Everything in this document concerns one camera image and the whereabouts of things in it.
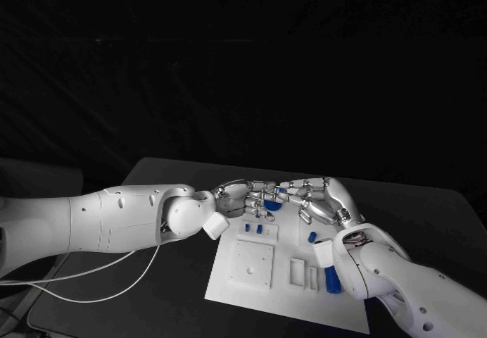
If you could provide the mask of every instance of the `blue object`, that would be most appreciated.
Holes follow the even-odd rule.
[[[317,233],[313,231],[311,233],[310,233],[310,237],[307,238],[307,241],[310,242],[310,243],[314,243],[314,240],[317,239]]]
[[[340,279],[337,278],[337,271],[334,270],[334,266],[324,268],[324,276],[327,278],[327,292],[330,294],[340,294]]]
[[[283,203],[277,203],[277,202],[273,202],[273,201],[264,201],[264,206],[265,206],[267,210],[277,211],[277,210],[281,209]]]

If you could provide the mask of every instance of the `dark fabric backdrop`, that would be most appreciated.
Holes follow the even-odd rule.
[[[146,156],[454,189],[486,224],[486,14],[3,1],[0,156],[82,169],[85,192]]]

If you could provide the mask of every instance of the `white board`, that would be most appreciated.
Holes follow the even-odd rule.
[[[340,294],[327,293],[324,269],[320,268],[314,251],[304,241],[310,231],[316,231],[317,239],[333,238],[336,234],[333,226],[323,225],[317,221],[309,225],[300,221],[297,207],[290,204],[284,204],[283,208],[273,213],[277,217],[274,222],[268,222],[264,218],[257,219],[255,216],[247,214],[241,218],[231,219],[231,227],[225,231],[218,245],[205,298],[211,301],[369,334],[363,301],[356,301],[346,292]],[[234,254],[238,241],[258,242],[257,239],[242,238],[242,229],[245,229],[245,224],[251,224],[249,222],[262,224],[262,229],[267,225],[277,226],[277,242],[260,241],[260,244],[273,247],[270,288],[249,287],[248,283],[232,282],[228,277],[235,265]],[[303,260],[306,264],[306,280],[301,288],[290,285],[291,258]],[[310,287],[314,288],[314,281],[311,281],[310,286],[309,267],[317,268],[317,292],[310,290]]]

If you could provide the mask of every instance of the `table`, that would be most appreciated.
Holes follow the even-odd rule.
[[[238,168],[162,158],[144,158],[123,184],[185,183],[209,190],[238,178],[283,182],[322,173]],[[437,268],[487,298],[487,233],[460,193],[339,178],[359,210],[396,239],[415,263]],[[68,303],[49,294],[29,312],[29,324],[77,338],[92,337],[368,337],[270,313],[205,300],[218,241],[201,231],[160,247],[153,266],[134,288],[110,301]],[[154,248],[137,251],[97,273],[54,282],[49,290],[68,298],[91,300],[118,293],[136,281]],[[114,253],[72,253],[58,277],[90,270],[120,258]],[[373,337],[408,337],[379,300],[365,301]]]

